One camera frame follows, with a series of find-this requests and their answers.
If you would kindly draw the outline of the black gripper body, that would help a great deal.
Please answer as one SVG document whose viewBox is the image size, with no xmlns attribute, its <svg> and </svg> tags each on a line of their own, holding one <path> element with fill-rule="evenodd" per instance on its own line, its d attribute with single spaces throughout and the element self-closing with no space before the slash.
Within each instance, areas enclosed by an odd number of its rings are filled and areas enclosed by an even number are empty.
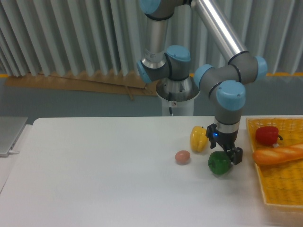
<svg viewBox="0 0 303 227">
<path fill-rule="evenodd" d="M 219 131 L 218 126 L 213 123 L 206 129 L 206 137 L 211 140 L 214 139 L 222 149 L 235 147 L 238 130 L 230 133 Z"/>
</svg>

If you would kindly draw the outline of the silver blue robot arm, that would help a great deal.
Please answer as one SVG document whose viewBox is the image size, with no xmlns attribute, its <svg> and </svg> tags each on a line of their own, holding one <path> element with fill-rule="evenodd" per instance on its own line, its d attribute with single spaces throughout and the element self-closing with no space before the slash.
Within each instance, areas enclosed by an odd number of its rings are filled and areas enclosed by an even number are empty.
<svg viewBox="0 0 303 227">
<path fill-rule="evenodd" d="M 252 56 L 236 35 L 225 14 L 213 0 L 142 0 L 140 7 L 147 17 L 146 48 L 137 62 L 145 83 L 156 80 L 185 81 L 189 77 L 189 50 L 180 45 L 165 48 L 168 20 L 177 7 L 189 5 L 212 35 L 227 64 L 215 68 L 199 67 L 192 86 L 207 94 L 215 105 L 214 123 L 206 136 L 211 147 L 220 146 L 233 164 L 242 161 L 243 151 L 235 146 L 242 109 L 246 101 L 245 85 L 265 77 L 266 60 Z"/>
</svg>

